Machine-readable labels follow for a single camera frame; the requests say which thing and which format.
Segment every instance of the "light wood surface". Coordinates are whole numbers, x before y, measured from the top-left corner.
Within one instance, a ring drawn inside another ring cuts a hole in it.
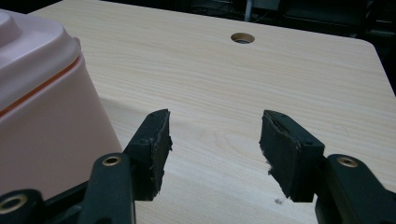
[[[163,188],[136,203],[138,223],[316,223],[313,203],[285,199],[267,175],[264,109],[396,191],[396,101],[367,42],[95,0],[33,14],[80,38],[123,147],[148,113],[172,112]],[[238,32],[255,41],[234,43]]]

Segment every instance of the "plastic container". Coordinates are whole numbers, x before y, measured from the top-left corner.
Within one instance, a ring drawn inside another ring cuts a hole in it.
[[[120,143],[61,24],[0,9],[0,195],[48,199],[89,179]]]

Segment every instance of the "wood grain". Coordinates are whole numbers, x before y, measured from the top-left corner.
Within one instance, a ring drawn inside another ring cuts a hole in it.
[[[264,109],[288,114],[325,154],[364,161],[396,191],[396,102],[364,41],[93,0],[34,13],[80,38],[86,64],[123,146],[169,108],[174,151],[138,223],[316,223],[267,175]],[[255,37],[251,44],[234,33]]]

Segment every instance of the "screw hole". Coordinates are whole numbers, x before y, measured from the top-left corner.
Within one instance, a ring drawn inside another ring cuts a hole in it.
[[[21,208],[27,202],[27,196],[18,194],[11,196],[0,202],[0,215],[8,214]]]
[[[102,161],[102,164],[105,166],[113,166],[113,165],[120,163],[120,161],[121,161],[121,157],[112,156],[112,157],[105,158]]]
[[[348,157],[338,157],[337,161],[340,162],[342,165],[351,167],[351,168],[356,168],[359,166],[359,164],[356,161],[354,161]]]

